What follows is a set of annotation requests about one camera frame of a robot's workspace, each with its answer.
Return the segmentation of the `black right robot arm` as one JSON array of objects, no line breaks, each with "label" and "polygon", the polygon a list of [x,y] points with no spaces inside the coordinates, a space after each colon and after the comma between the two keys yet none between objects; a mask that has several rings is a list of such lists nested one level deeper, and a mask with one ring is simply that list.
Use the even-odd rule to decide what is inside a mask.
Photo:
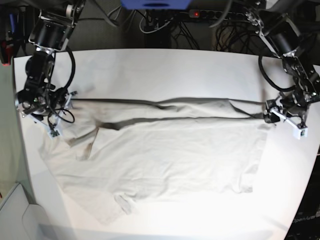
[{"label": "black right robot arm", "polygon": [[[75,57],[68,47],[69,39],[85,6],[84,0],[29,0],[27,3],[39,10],[28,41],[35,52],[25,66],[26,81],[15,95],[15,107],[22,117],[30,117],[44,127],[52,138],[61,135],[60,122],[73,124],[64,115],[71,114],[69,92],[75,73]],[[71,60],[71,73],[66,84],[60,88],[52,83],[56,54],[66,51]]]}]

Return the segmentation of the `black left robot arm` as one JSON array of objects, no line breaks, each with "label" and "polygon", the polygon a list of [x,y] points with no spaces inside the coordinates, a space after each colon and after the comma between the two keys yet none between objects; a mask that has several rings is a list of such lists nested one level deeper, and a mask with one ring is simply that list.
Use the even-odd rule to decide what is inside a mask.
[{"label": "black left robot arm", "polygon": [[[278,0],[266,8],[263,1],[250,0],[245,11],[265,45],[258,57],[259,70],[270,86],[279,92],[277,98],[265,102],[264,120],[268,124],[286,122],[299,137],[307,134],[310,105],[320,100],[320,76],[308,59],[300,29],[290,18],[290,11],[301,4],[301,0]],[[267,75],[262,63],[267,52],[282,61],[283,70],[293,78],[293,86],[279,87]]]}]

